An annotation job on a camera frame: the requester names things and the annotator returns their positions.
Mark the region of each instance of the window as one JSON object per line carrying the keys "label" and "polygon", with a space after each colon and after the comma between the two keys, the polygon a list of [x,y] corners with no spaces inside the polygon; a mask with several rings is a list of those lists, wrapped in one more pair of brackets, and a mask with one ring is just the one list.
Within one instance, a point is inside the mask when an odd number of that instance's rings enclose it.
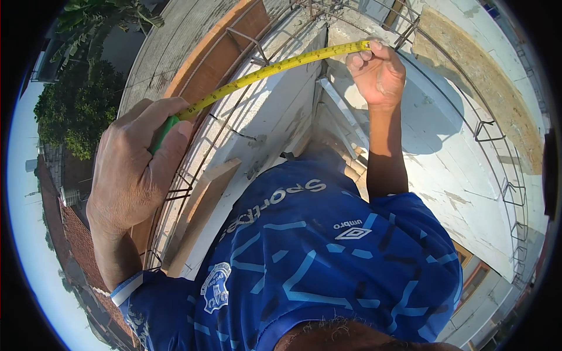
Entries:
{"label": "window", "polygon": [[459,306],[457,307],[456,311],[458,311],[460,307],[465,303],[465,301],[472,296],[472,294],[476,291],[478,286],[482,283],[482,281],[484,281],[484,278],[486,277],[489,271],[490,271],[490,267],[484,262],[480,262],[478,264],[474,272],[464,283],[463,293],[460,296]]}
{"label": "window", "polygon": [[472,258],[472,254],[470,253],[470,251],[468,251],[467,249],[462,247],[459,243],[457,243],[454,240],[453,240],[453,245],[455,246],[455,249],[457,250],[457,255],[459,256],[460,266],[462,268],[466,267],[466,265],[468,264],[468,261],[470,261],[470,259]]}

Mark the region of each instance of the blue shirt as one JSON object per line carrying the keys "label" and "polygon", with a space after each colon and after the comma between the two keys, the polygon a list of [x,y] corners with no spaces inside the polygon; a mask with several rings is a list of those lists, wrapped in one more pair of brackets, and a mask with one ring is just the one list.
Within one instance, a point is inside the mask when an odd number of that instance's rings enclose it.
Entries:
{"label": "blue shirt", "polygon": [[293,326],[360,318],[435,341],[463,282],[456,250],[413,193],[363,201],[323,162],[260,175],[234,204],[195,281],[140,272],[111,294],[148,350],[267,350]]}

